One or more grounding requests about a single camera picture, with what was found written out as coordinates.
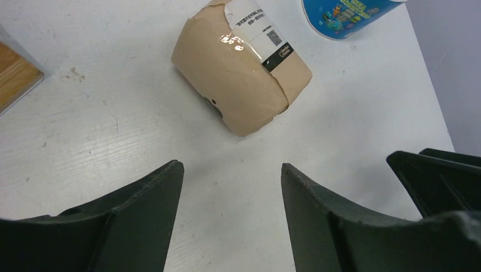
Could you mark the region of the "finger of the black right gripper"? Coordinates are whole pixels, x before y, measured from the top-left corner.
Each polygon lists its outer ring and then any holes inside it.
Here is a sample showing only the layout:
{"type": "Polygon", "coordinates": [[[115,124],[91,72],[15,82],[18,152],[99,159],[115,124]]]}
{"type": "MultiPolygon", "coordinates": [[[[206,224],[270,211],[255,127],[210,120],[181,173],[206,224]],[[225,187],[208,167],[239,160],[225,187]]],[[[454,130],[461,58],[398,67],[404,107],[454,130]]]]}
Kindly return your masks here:
{"type": "Polygon", "coordinates": [[[426,148],[386,158],[423,218],[480,211],[480,157],[426,148]]]}

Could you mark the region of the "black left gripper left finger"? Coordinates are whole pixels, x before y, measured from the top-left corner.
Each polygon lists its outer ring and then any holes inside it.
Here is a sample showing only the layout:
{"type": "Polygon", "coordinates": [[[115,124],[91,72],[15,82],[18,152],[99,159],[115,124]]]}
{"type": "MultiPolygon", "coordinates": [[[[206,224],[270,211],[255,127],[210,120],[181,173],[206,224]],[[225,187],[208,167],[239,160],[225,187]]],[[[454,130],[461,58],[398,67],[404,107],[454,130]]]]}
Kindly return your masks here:
{"type": "Polygon", "coordinates": [[[147,176],[56,216],[1,220],[2,271],[163,271],[184,165],[147,176]]]}

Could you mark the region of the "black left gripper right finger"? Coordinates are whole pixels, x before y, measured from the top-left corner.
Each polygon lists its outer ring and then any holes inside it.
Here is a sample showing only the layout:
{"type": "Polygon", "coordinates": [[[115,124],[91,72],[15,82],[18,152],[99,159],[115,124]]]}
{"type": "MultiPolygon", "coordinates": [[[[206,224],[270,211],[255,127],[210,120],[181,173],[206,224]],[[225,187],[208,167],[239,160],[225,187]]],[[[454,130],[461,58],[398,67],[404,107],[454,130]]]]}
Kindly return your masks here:
{"type": "Polygon", "coordinates": [[[479,271],[480,213],[409,221],[367,209],[289,163],[281,168],[297,271],[479,271]]]}

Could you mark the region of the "white wire wooden shelf rack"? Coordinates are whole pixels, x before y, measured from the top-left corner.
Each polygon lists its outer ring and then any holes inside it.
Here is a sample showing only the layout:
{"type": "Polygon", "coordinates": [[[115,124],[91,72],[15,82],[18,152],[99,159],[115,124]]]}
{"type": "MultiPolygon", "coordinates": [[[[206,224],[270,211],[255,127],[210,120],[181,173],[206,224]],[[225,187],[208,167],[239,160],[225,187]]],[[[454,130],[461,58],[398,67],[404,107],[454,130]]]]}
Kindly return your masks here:
{"type": "Polygon", "coordinates": [[[45,68],[1,27],[1,114],[36,87],[46,75],[45,68]]]}

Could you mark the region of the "blue toilet roll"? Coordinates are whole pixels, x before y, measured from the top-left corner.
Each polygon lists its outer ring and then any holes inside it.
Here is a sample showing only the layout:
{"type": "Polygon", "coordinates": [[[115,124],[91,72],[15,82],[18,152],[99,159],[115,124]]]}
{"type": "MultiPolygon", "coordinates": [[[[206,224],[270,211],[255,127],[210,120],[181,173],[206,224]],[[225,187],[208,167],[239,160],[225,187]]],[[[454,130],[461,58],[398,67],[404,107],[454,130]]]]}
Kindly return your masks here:
{"type": "Polygon", "coordinates": [[[302,0],[311,27],[320,35],[344,40],[405,3],[391,0],[302,0]]]}

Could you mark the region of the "brown roll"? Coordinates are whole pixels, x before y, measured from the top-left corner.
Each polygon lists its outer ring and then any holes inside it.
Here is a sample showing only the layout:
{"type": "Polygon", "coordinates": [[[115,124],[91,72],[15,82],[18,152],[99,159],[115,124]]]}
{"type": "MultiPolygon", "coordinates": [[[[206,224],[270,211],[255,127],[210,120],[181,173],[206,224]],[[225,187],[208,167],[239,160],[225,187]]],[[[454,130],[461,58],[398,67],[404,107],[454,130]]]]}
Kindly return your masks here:
{"type": "Polygon", "coordinates": [[[186,21],[171,60],[240,137],[287,110],[312,79],[255,1],[210,1],[186,21]]]}

